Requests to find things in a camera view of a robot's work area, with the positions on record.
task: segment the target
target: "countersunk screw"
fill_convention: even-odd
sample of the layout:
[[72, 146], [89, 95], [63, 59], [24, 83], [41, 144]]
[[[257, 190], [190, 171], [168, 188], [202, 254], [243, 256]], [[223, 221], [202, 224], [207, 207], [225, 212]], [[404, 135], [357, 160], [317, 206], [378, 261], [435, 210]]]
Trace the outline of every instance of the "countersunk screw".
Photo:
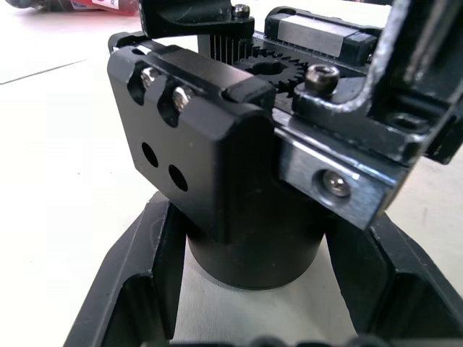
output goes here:
[[231, 14], [235, 18], [246, 19], [249, 18], [251, 14], [251, 8], [244, 4], [234, 5], [231, 9]]
[[151, 83], [153, 83], [154, 80], [157, 78], [157, 76], [159, 76], [159, 72], [155, 68], [153, 67], [144, 68], [141, 73], [143, 87], [145, 87], [145, 89], [148, 89]]
[[305, 87], [320, 95], [331, 95], [338, 85], [339, 75], [339, 70], [331, 65], [310, 65], [305, 74]]
[[348, 197], [350, 195], [349, 184], [334, 171], [325, 171], [323, 174], [323, 184], [330, 193], [337, 197]]
[[184, 107], [195, 96], [195, 92], [190, 87], [176, 87], [172, 93], [172, 100], [178, 112], [182, 112]]

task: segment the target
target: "cylindrical black base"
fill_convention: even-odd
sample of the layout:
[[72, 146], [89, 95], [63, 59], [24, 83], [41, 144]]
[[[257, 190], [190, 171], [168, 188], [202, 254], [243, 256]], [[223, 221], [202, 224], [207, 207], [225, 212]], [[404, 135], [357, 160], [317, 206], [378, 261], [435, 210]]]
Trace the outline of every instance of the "cylindrical black base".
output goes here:
[[217, 280], [240, 288], [275, 288], [301, 276], [312, 263], [323, 237], [318, 225], [269, 226], [230, 244], [196, 234], [189, 235], [189, 243], [200, 266]]

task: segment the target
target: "shiny metal surface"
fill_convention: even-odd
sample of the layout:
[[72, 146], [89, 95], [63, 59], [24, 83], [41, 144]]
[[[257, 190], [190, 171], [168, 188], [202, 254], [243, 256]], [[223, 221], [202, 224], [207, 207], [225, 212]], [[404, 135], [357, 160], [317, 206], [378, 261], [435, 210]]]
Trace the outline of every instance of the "shiny metal surface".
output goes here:
[[183, 108], [190, 102], [193, 96], [195, 96], [195, 93], [189, 87], [183, 86], [174, 89], [172, 100], [178, 112], [183, 111]]
[[159, 76], [158, 70], [154, 69], [153, 67], [146, 67], [141, 72], [142, 83], [145, 89], [148, 89], [151, 83]]
[[357, 29], [294, 15], [280, 21], [278, 39], [339, 57], [344, 38]]
[[151, 50], [148, 48], [148, 47], [145, 47], [143, 45], [138, 45], [137, 46], [137, 50], [139, 50], [140, 52], [142, 52], [143, 54], [148, 54], [151, 52]]
[[[273, 120], [275, 134], [282, 140], [279, 178], [358, 228], [368, 228], [407, 176], [404, 168], [393, 163], [350, 152], [349, 146], [323, 135], [317, 138], [308, 127], [299, 127], [289, 114], [276, 108]], [[327, 172], [336, 177], [325, 176]], [[332, 178], [342, 181], [335, 180], [327, 187], [326, 180]]]
[[244, 4], [237, 4], [233, 6], [233, 10], [231, 11], [231, 14], [233, 14], [233, 17], [236, 18], [249, 18], [251, 13], [251, 8], [248, 5]]
[[305, 74], [305, 87], [313, 92], [330, 95], [338, 85], [339, 70], [327, 64], [310, 65]]

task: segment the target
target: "red object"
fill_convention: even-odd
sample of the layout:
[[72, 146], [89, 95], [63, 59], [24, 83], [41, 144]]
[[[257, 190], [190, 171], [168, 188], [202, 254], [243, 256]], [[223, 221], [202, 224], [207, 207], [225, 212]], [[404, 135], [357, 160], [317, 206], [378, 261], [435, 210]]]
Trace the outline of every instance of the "red object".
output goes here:
[[138, 0], [73, 0], [73, 2], [123, 14], [124, 16], [133, 16], [138, 13]]

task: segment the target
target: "spur gear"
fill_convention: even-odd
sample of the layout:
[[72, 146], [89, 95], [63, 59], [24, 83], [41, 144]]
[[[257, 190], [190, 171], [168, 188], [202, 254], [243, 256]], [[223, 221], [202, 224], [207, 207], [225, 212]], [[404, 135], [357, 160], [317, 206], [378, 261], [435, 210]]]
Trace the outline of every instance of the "spur gear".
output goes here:
[[304, 67], [289, 56], [250, 56], [234, 64], [275, 86], [278, 93], [292, 93], [304, 79]]

